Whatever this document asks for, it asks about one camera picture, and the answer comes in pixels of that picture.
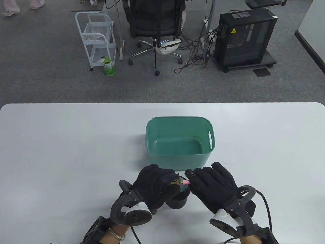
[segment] gray carpet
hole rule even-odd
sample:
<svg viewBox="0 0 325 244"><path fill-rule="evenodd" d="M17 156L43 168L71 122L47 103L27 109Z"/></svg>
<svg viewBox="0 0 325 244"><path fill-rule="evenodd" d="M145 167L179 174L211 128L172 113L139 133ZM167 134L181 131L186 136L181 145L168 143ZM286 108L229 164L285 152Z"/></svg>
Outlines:
<svg viewBox="0 0 325 244"><path fill-rule="evenodd" d="M227 7L245 7L229 0ZM37 11L19 1L21 13L0 20L0 107L7 103L65 102L321 102L325 104L325 76L294 37L310 0L288 0L270 10L278 16L268 50L278 61L272 76L257 78L253 71L227 74L214 60L207 67L184 69L174 56L159 56L159 77L153 74L151 53L127 64L137 52L121 12L126 53L117 61L115 75L106 77L101 67L89 71L88 61L68 1L48 0ZM185 30L197 37L204 12L187 10ZM115 39L118 41L117 29ZM179 51L187 55L188 51Z"/></svg>

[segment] green plastic bin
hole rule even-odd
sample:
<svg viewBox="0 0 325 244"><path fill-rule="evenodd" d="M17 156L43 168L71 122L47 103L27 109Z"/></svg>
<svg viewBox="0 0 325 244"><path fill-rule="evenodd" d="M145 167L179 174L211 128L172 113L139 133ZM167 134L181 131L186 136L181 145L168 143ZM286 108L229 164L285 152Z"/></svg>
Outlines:
<svg viewBox="0 0 325 244"><path fill-rule="evenodd" d="M215 147L211 123L202 117L156 117L146 127L149 160L161 168L201 168Z"/></svg>

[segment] green bottle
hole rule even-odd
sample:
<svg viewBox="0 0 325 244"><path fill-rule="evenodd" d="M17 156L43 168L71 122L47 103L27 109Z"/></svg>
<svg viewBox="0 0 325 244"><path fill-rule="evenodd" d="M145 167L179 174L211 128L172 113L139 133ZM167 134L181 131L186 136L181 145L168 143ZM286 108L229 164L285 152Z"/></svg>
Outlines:
<svg viewBox="0 0 325 244"><path fill-rule="evenodd" d="M112 62L108 59L108 57L105 57L103 64L104 64L105 75L113 76L114 75L113 65Z"/></svg>

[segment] black baseboard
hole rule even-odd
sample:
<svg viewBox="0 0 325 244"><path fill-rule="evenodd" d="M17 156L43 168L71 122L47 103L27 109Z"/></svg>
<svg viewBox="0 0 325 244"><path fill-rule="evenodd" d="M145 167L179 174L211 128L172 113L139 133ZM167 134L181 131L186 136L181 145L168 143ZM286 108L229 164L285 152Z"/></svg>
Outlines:
<svg viewBox="0 0 325 244"><path fill-rule="evenodd" d="M314 51L314 49L308 44L306 39L300 34L298 30L294 33L295 37L298 41L303 45L304 49L306 49L307 53L311 56L311 58L315 61L318 67L323 71L325 74L325 63L324 61L318 56L318 54Z"/></svg>

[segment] pink pants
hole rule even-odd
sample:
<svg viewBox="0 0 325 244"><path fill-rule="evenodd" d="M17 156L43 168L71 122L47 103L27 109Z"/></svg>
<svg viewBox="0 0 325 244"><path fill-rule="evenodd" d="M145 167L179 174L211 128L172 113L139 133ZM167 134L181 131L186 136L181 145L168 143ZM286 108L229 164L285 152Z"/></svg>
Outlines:
<svg viewBox="0 0 325 244"><path fill-rule="evenodd" d="M41 7L44 4L44 0L29 0L31 6ZM3 0L5 4L5 10L20 12L20 9L16 3L16 0Z"/></svg>

